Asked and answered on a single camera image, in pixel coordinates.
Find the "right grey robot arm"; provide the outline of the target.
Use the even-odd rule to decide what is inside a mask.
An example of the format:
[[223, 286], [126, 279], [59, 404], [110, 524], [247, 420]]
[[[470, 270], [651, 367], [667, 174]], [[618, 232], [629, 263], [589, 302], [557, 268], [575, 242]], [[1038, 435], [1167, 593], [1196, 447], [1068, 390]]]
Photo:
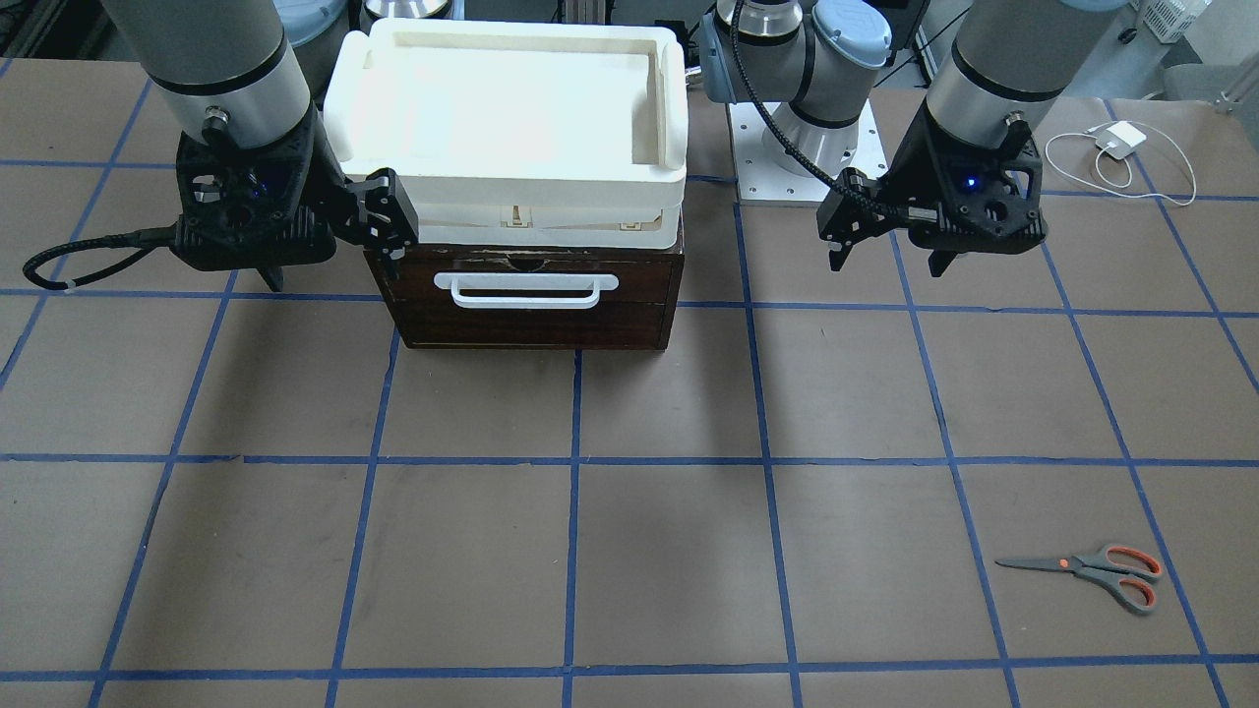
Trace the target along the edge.
[[166, 248], [194, 270], [257, 270], [278, 291], [285, 267], [331, 260], [345, 241], [397, 278], [397, 260], [417, 241], [415, 210], [394, 170], [360, 181], [342, 174], [272, 3], [104, 9], [181, 125], [183, 210], [170, 227], [91, 247], [132, 248], [135, 260]]

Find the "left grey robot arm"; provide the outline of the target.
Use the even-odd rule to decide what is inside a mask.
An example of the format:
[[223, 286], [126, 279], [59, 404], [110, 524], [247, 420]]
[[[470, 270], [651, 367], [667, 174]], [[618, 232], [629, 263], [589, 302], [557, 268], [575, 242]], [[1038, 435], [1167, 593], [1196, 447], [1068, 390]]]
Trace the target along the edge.
[[891, 53], [864, 1], [719, 1], [700, 23], [704, 88], [749, 103], [774, 161], [826, 185], [815, 215], [841, 270], [854, 246], [904, 229], [932, 276], [961, 254], [1026, 254], [1047, 238], [1034, 140], [1119, 13], [1118, 1], [974, 1], [888, 171], [842, 156]]

